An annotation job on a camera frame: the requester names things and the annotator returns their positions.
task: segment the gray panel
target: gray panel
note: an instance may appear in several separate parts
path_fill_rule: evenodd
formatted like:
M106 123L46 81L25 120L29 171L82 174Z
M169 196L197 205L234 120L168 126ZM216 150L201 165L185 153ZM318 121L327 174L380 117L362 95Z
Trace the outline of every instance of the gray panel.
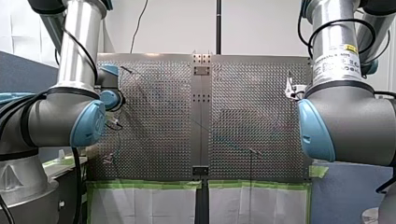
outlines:
M132 74L120 70L124 130L106 131L90 179L192 179L193 165L209 165L212 179L306 180L310 160L301 151L296 103L284 90L289 71L294 83L309 80L308 60L211 56L194 70L192 57L99 56Z
M191 56L110 54L99 62L132 74L120 70L123 130L107 129L90 179L191 179Z
M308 60L213 56L212 67L210 178L307 180L297 104L284 90L288 72L294 83L306 84Z

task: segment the perforated metal board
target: perforated metal board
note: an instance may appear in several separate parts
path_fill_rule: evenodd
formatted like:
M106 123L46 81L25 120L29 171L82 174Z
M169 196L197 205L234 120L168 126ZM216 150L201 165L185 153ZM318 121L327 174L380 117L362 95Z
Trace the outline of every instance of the perforated metal board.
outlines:
M212 179L300 182L310 160L302 153L297 104L285 97L288 73L307 83L300 57L213 56L209 174Z
M107 129L97 146L90 179L191 179L191 56L102 54L98 61L120 67L127 104L116 114L123 130Z
M191 180L193 165L209 165L211 179L306 181L310 160L284 90L289 71L294 83L307 83L308 60L210 60L200 77L193 55L99 55L99 64L120 67L127 105L116 113L123 130L107 130L91 150L89 179Z

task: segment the blue joint cap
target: blue joint cap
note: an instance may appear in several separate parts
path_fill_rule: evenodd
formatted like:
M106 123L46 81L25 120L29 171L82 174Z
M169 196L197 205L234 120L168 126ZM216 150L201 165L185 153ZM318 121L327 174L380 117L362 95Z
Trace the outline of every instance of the blue joint cap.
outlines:
M70 134L71 147L88 147L99 141L106 122L105 104L90 102L79 114Z
M120 97L114 91L102 91L100 100L105 103L106 110L110 110L120 103Z
M23 96L33 95L31 92L2 92L0 93L0 105L7 104Z
M119 68L114 65L114 64L105 64L101 66L101 69L110 73L111 75L114 76L119 76L120 75L120 71Z
M300 135L303 152L310 158L335 161L335 150L329 131L314 105L306 99L299 102Z
M374 60L370 64L370 70L367 72L367 75L373 75L376 73L377 70L378 70L378 59Z

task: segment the metal bracket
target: metal bracket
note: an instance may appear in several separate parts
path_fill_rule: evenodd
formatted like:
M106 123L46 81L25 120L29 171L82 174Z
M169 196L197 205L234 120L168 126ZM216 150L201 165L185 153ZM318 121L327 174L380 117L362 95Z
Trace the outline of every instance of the metal bracket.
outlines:
M192 166L192 175L209 175L209 166Z
M292 77L287 77L285 89L286 97L296 101L303 99L306 85L292 85L292 82Z

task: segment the black cable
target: black cable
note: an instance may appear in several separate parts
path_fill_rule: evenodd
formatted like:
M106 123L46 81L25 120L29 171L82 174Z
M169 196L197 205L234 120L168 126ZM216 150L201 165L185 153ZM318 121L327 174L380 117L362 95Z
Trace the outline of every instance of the black cable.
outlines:
M375 190L375 192L386 194L387 192L385 191L385 189L387 189L390 185L394 184L395 182L396 182L396 176L388 180L385 184L381 185L378 189Z
M20 105L20 104L32 99L33 97L34 97L34 95L23 96L20 99L17 99L15 101L12 101L12 102L4 105L0 109L0 118L2 118L6 113L8 113L12 109L14 109L16 106L18 106L18 105Z
M55 62L59 65L58 50L55 49Z
M3 209L4 214L8 220L9 224L15 224L14 217L12 216L11 212L8 209L6 202L4 202L3 197L0 195L0 206Z
M106 127L107 127L108 129L111 129L111 130L116 131L116 132L121 131L121 130L123 129L123 126L122 126L122 125L117 124L117 126L118 126L119 128L118 128L118 129L115 129L115 128L111 127L110 125L106 124Z
M76 210L73 217L73 224L78 224L79 215L81 214L81 197L82 197L81 164L79 163L79 155L77 148L72 147L72 152L76 165L76 187L77 187Z
M79 41L76 39L76 37L73 36L70 32L68 32L63 26L62 26L62 30L63 30L67 35L69 35L69 37L72 38L72 40L73 40L76 44L78 44L79 47L84 51L85 55L87 56L87 58L88 58L88 60L89 60L89 65L90 65L90 67L91 67L91 69L92 69L92 71L93 71L93 75L95 76L95 83L96 83L96 81L98 80L99 75L98 75L98 70L96 69L96 63L95 63L95 61L93 60L93 58L91 57L91 54L84 48L84 46L83 46L81 43L79 43Z
M134 37L132 38L131 50L129 51L129 53L132 53L132 50L134 49L134 39L136 38L137 32L139 31L140 21L142 20L143 14L145 13L146 8L148 7L148 3L149 0L146 0L145 6L143 7L142 12L140 13L139 20L137 20L137 27L136 30L134 31Z
M396 92L391 92L391 91L375 91L374 95L388 95L396 98Z
M301 33L301 20L303 19L305 4L306 4L306 0L304 0L301 3L300 15L298 17L298 23L297 23L297 33L298 33L298 37L300 38L301 42L303 42L303 44L305 44L307 47L312 48L312 46L308 46L308 42L306 42L306 40L303 37L303 34Z
M309 41L308 41L308 53L309 53L309 56L311 57L311 59L313 59L314 55L313 55L313 53L312 53L312 49L311 49L310 46L312 46L312 42L313 42L313 40L315 39L315 37L316 37L323 29L325 29L325 28L327 28L327 27L329 27L329 26L331 26L331 25L333 25L333 24L335 24L335 23L337 23L337 22L343 22L343 21L353 21L353 22L357 22L357 23L360 23L360 24L366 26L366 27L370 30L370 32L371 32L371 34L372 34L372 36L373 36L372 42L369 44L369 46L367 46L367 48L361 50L359 53L364 53L365 51L367 51L369 48L371 48L371 47L373 46L373 44L375 43L375 39L376 39L376 33L375 33L374 27L373 27L369 22L363 21L363 20L359 20L359 19L354 19L354 18L352 18L352 19L341 19L341 20L329 21L329 22L326 22L326 23L324 23L323 25L319 26L319 28L318 28L318 29L311 35L311 37L309 38Z
M390 40L391 40L391 33L390 33L390 30L388 30L388 41L387 41L387 45L386 45L386 46L384 47L384 49L382 49L382 51L381 51L378 55L376 55L372 60L368 61L367 63L363 63L362 65L363 65L363 66L365 66L365 65L370 65L370 63L372 63L373 61L379 59L379 57L381 57L381 56L385 53L385 51L387 51L387 49L389 48L389 46L390 46Z
M13 108L14 110L12 110L11 112L9 112L9 114L7 114L7 116L3 119L3 121L0 124L0 140L3 136L3 132L7 126L7 123L9 122L9 120L12 118L12 116L15 115L15 113L17 113L22 107L26 106L27 104L29 104L30 100L27 102L24 102L20 105L17 105L15 108Z

